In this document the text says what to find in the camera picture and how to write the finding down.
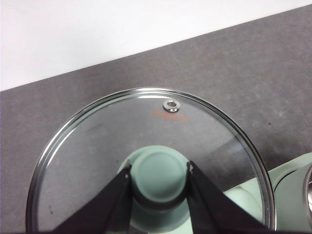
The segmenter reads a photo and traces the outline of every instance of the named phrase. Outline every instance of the gray surface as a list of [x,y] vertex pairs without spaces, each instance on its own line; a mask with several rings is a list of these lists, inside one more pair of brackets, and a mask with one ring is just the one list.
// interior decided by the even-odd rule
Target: gray surface
[[309,5],[2,92],[1,230],[24,230],[31,176],[58,127],[122,89],[206,99],[246,131],[269,168],[311,152],[311,22]]

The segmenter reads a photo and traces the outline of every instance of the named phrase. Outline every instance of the metal rim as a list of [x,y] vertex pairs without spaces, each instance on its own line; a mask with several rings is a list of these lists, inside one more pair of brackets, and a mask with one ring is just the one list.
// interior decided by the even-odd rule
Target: metal rim
[[270,229],[276,230],[276,223],[275,223],[275,218],[276,218],[276,212],[275,212],[275,206],[274,206],[274,198],[273,198],[273,189],[272,185],[270,182],[269,174],[268,171],[263,163],[262,158],[260,157],[257,149],[251,142],[251,140],[247,137],[245,132],[230,118],[228,117],[223,111],[219,110],[216,108],[214,105],[196,97],[190,94],[187,94],[182,91],[177,91],[177,90],[170,90],[170,89],[164,89],[164,88],[134,88],[134,89],[128,89],[128,90],[123,90],[120,92],[116,92],[113,94],[110,94],[108,96],[102,97],[91,104],[87,105],[80,111],[78,111],[76,114],[74,114],[52,137],[52,139],[49,141],[47,146],[45,147],[43,153],[40,156],[40,159],[36,165],[35,172],[33,174],[31,183],[30,183],[30,188],[28,192],[28,197],[27,197],[27,204],[26,204],[26,231],[27,232],[34,232],[37,231],[37,218],[36,217],[36,209],[37,206],[34,206],[34,201],[38,197],[38,193],[36,191],[37,185],[41,182],[41,174],[44,172],[44,168],[46,164],[48,163],[51,155],[49,154],[53,149],[55,148],[55,145],[57,145],[62,139],[62,135],[65,133],[65,131],[77,120],[79,120],[84,114],[88,113],[92,109],[100,106],[101,104],[108,102],[110,100],[116,99],[116,98],[121,98],[123,96],[127,96],[130,94],[147,94],[147,93],[167,93],[167,94],[172,94],[172,95],[179,95],[188,99],[191,99],[209,109],[211,109],[213,112],[215,112],[217,115],[222,117],[232,128],[234,128],[239,136],[242,138],[242,140],[246,143],[246,145],[249,147],[251,150],[257,165],[260,168],[260,172],[256,170],[258,177],[263,178],[262,183],[260,184],[260,190],[262,189],[262,186],[265,188],[266,193],[261,191],[261,196],[262,199],[265,200],[265,203],[267,207],[264,207],[264,224],[269,227]]

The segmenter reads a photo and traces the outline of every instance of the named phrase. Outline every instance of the glass lid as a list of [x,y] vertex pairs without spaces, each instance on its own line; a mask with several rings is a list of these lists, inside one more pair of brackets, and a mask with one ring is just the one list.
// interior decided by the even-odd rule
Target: glass lid
[[[274,228],[267,171],[244,132],[197,97],[140,88],[93,102],[54,135],[31,182],[27,230],[57,227],[95,197],[128,156],[147,146],[169,147],[192,160],[232,201]],[[191,233],[188,216],[183,223]]]

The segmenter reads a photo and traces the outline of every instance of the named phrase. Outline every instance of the mint green knob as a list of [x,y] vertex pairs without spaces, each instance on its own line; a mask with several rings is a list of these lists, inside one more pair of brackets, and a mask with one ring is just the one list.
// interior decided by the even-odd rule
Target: mint green knob
[[178,151],[160,145],[140,148],[129,162],[134,202],[130,224],[149,233],[169,232],[189,218],[184,195],[187,159]]
[[137,201],[152,209],[169,209],[182,202],[187,160],[164,146],[149,148],[131,168],[133,193]]

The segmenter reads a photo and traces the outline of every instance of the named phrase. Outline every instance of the white background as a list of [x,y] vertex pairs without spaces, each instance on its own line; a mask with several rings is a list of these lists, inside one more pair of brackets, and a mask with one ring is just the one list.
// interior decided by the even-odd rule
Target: white background
[[1,90],[312,0],[2,0]]

